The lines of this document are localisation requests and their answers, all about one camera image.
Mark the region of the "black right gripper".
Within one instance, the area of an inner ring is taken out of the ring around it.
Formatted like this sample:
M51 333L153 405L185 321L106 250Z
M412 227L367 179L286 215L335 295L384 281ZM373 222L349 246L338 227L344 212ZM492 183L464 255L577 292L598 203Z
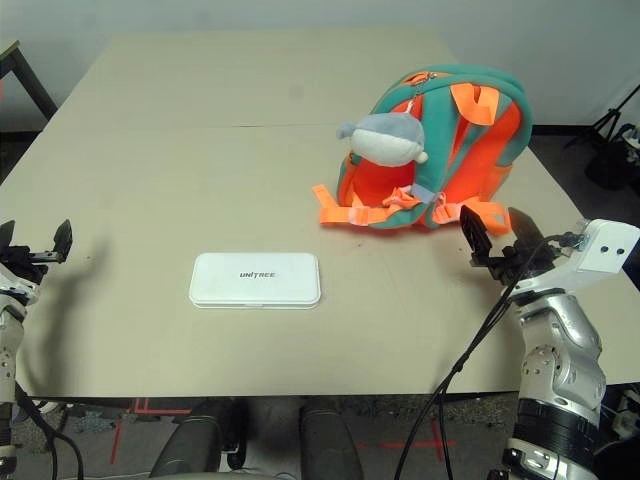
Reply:
M582 234L543 237L529 215L516 208L509 208L508 212L516 242L503 249L502 257L490 257L492 244L481 217L467 206L460 213L460 226L471 248L471 264L488 265L492 278L503 286L551 271L563 249L578 247L583 242Z

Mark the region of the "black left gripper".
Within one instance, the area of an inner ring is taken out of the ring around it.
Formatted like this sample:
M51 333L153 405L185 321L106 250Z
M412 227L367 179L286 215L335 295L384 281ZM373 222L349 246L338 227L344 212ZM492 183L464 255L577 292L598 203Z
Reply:
M27 246L9 246L15 221L0 225L1 263L17 276L44 276L47 263L64 263L73 244L73 232L69 219L62 222L54 234L53 252L31 252Z

